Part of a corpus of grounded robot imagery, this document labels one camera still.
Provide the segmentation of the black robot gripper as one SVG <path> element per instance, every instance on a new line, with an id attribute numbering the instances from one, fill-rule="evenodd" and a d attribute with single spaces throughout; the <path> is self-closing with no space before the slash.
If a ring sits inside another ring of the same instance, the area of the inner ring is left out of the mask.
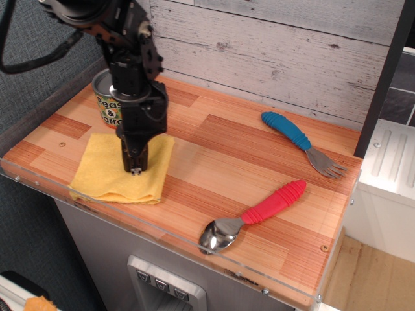
<path id="1" fill-rule="evenodd" d="M 124 170 L 141 175 L 148 168 L 148 142 L 167 131 L 169 98 L 165 84 L 151 81 L 137 95 L 116 90 L 115 99 L 121 105 L 122 122 L 116 134 L 121 140 Z"/>

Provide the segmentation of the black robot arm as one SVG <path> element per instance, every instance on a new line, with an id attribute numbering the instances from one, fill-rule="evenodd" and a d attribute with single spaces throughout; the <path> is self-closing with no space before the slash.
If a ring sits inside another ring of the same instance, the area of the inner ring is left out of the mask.
<path id="1" fill-rule="evenodd" d="M 163 71 L 152 26 L 137 1 L 42 1 L 59 22 L 94 36 L 112 76 L 111 96 L 121 105 L 124 170 L 136 175 L 148 168 L 148 142 L 167 131 L 168 95 L 157 82 Z"/>

